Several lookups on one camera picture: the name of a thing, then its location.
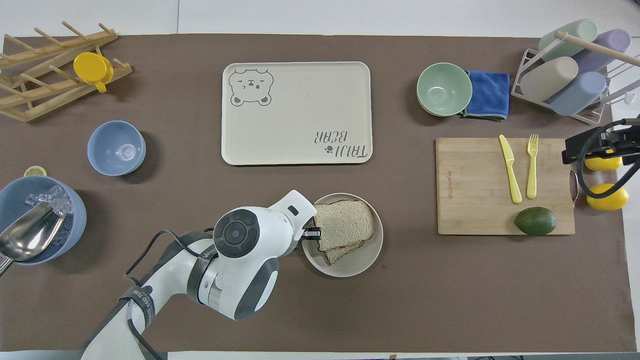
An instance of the bowl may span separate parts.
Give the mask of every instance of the bowl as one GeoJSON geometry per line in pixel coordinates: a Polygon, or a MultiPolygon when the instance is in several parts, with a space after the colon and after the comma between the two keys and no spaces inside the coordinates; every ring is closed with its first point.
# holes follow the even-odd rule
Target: bowl
{"type": "Polygon", "coordinates": [[[322,273],[333,277],[350,277],[367,270],[378,258],[380,250],[382,249],[382,222],[376,210],[368,202],[350,193],[333,193],[321,197],[315,204],[332,204],[340,200],[360,200],[368,205],[371,210],[371,215],[373,215],[373,235],[371,239],[367,240],[359,249],[343,256],[342,259],[333,265],[329,265],[329,261],[327,261],[324,253],[318,250],[317,241],[304,240],[302,242],[302,249],[307,259],[311,262],[311,265],[322,273]]]}
{"type": "Polygon", "coordinates": [[[471,101],[469,75],[451,63],[435,63],[418,78],[418,102],[428,113],[440,117],[455,115],[471,101]]]}
{"type": "Polygon", "coordinates": [[[142,134],[121,120],[105,122],[89,138],[86,148],[93,168],[107,176],[125,175],[136,170],[147,153],[142,134]]]}
{"type": "Polygon", "coordinates": [[[25,202],[29,194],[45,193],[53,186],[60,185],[71,200],[74,209],[73,222],[66,240],[60,244],[50,243],[39,255],[29,261],[16,261],[18,265],[36,265],[57,258],[71,249],[80,240],[86,225],[86,210],[80,196],[67,185],[48,176],[32,175],[21,177],[0,191],[0,232],[31,209],[25,202]]]}

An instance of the lemon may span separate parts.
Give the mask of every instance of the lemon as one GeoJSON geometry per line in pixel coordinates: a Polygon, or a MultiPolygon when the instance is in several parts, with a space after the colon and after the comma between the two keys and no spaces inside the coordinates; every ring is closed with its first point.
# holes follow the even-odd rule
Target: lemon
{"type": "MultiPolygon", "coordinates": [[[[598,184],[589,188],[594,193],[604,193],[608,189],[610,189],[613,184],[605,183],[598,184]]],[[[624,189],[620,188],[618,191],[613,194],[607,196],[604,199],[594,199],[587,195],[587,204],[592,208],[600,211],[614,211],[621,209],[629,200],[629,193],[624,189]]]]}
{"type": "Polygon", "coordinates": [[[44,167],[39,167],[38,165],[33,165],[32,167],[29,167],[25,172],[23,176],[29,176],[29,175],[42,175],[42,176],[47,176],[47,171],[44,169],[44,167]]]}
{"type": "Polygon", "coordinates": [[[558,220],[551,210],[536,206],[519,212],[513,223],[527,235],[543,236],[556,228],[558,220]]]}
{"type": "Polygon", "coordinates": [[[584,160],[584,164],[591,171],[613,171],[622,166],[622,158],[591,158],[584,160]]]}

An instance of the blue towel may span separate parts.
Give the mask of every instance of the blue towel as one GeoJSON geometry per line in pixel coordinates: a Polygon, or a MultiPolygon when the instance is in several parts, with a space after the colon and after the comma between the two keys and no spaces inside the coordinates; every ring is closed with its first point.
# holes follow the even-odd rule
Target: blue towel
{"type": "Polygon", "coordinates": [[[473,89],[462,117],[502,121],[509,114],[509,74],[467,70],[473,89]]]}

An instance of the yellow fork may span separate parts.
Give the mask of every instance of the yellow fork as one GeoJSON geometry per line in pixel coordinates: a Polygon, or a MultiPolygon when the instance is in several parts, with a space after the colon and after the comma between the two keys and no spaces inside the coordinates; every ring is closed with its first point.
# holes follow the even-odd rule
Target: yellow fork
{"type": "Polygon", "coordinates": [[[527,143],[527,154],[531,157],[531,165],[529,165],[529,181],[527,182],[527,197],[536,198],[536,156],[538,155],[538,134],[531,134],[529,143],[527,143]]]}

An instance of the knife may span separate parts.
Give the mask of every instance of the knife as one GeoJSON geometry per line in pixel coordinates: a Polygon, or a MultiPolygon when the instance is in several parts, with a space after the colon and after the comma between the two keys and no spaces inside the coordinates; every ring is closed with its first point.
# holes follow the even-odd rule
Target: knife
{"type": "Polygon", "coordinates": [[[502,153],[504,154],[504,162],[507,165],[507,174],[509,175],[511,200],[513,200],[514,204],[519,204],[522,202],[522,194],[520,194],[520,188],[518,187],[518,182],[516,181],[516,175],[513,173],[513,162],[515,161],[515,157],[513,156],[511,146],[509,146],[509,142],[507,142],[507,139],[504,137],[504,135],[500,134],[499,139],[500,146],[502,147],[502,153]]]}

